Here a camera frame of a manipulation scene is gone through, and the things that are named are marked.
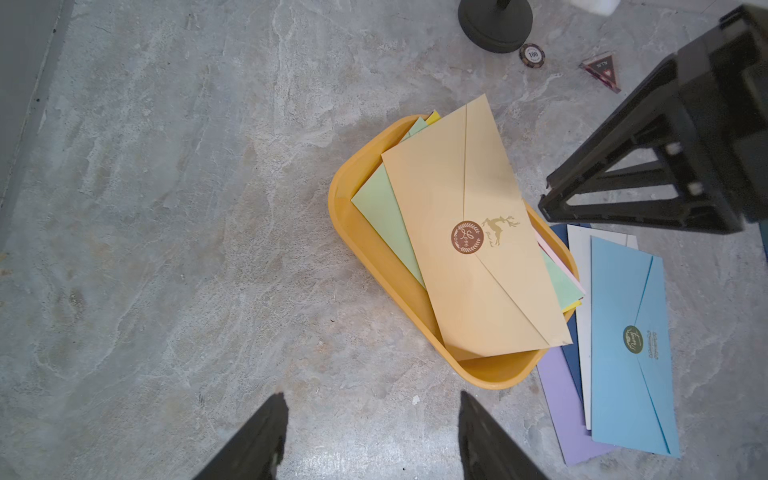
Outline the light blue envelope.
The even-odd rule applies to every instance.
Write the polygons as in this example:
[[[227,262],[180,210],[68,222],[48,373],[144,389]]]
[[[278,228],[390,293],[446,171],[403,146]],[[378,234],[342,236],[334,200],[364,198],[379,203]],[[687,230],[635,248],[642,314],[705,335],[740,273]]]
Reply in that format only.
[[[593,439],[679,457],[662,259],[593,238],[591,295]]]

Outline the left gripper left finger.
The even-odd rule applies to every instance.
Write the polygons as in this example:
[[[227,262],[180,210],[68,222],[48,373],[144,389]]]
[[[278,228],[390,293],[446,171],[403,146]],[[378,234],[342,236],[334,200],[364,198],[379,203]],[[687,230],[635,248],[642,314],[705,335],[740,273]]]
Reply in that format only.
[[[284,456],[288,419],[284,394],[271,395],[194,480],[276,479]]]

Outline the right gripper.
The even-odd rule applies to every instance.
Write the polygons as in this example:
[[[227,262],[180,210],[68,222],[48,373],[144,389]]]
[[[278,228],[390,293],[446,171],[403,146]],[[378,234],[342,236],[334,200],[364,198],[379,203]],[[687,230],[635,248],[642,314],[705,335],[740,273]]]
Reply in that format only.
[[[767,217],[767,11],[741,5],[665,58],[547,178],[549,221],[730,234]],[[665,200],[576,205],[670,186]]]

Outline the purple envelope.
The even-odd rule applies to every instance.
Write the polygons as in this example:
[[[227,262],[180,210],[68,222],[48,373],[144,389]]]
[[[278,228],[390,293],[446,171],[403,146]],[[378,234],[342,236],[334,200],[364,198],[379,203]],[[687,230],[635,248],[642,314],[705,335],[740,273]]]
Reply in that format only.
[[[617,450],[594,441],[586,429],[583,405],[562,349],[549,349],[537,370],[565,464],[577,465]]]

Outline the yellow storage tray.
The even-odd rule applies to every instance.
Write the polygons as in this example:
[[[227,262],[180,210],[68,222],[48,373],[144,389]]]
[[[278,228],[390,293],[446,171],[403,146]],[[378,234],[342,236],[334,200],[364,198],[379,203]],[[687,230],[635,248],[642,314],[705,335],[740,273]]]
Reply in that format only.
[[[426,286],[423,288],[365,217],[352,197],[383,163],[389,149],[411,139],[407,132],[414,117],[403,118],[377,135],[337,171],[329,190],[328,209],[332,224],[365,268],[405,312],[438,354],[470,384],[502,390],[520,383],[551,348],[458,361],[446,349]],[[541,234],[564,262],[571,255],[551,228],[524,201],[535,232]]]

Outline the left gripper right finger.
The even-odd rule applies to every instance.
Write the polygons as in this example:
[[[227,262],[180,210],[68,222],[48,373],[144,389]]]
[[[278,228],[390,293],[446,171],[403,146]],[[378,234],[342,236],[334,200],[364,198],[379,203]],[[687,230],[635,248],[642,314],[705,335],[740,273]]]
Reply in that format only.
[[[465,479],[547,479],[478,400],[467,391],[460,399],[458,443]]]

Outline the pink envelope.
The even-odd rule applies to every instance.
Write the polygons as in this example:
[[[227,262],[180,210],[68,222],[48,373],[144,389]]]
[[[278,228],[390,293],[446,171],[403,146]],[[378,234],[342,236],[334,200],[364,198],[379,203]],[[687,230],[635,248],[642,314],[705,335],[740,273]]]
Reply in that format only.
[[[559,256],[555,253],[555,251],[549,246],[549,244],[546,242],[544,237],[539,234],[538,232],[535,232],[537,237],[537,242],[539,246],[542,248],[542,250],[549,256],[549,258],[560,268],[560,270],[569,278],[569,280],[575,285],[575,287],[581,292],[582,295],[586,294],[585,289],[579,282],[579,280],[574,276],[574,274],[571,272],[571,270],[566,266],[566,264],[559,258]]]

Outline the navy blue envelope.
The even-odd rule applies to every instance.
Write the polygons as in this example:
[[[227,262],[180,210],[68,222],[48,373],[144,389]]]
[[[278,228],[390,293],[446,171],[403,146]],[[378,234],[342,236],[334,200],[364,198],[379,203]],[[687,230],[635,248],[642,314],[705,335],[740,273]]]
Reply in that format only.
[[[553,232],[560,238],[560,240],[569,247],[567,226],[565,224],[555,224],[552,226]],[[564,346],[562,348],[563,355],[565,357],[570,375],[574,382],[577,395],[580,401],[583,401],[582,390],[582,375],[581,366],[579,360],[579,342],[578,342],[578,329],[577,329],[577,316],[573,314],[567,322],[569,332],[572,336],[573,343],[571,345]]]

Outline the tan envelope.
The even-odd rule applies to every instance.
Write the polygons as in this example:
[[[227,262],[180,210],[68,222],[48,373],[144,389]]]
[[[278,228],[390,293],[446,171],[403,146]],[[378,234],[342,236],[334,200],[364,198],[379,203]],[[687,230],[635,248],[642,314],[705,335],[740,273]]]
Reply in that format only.
[[[570,343],[486,96],[382,159],[443,343],[456,360]]]

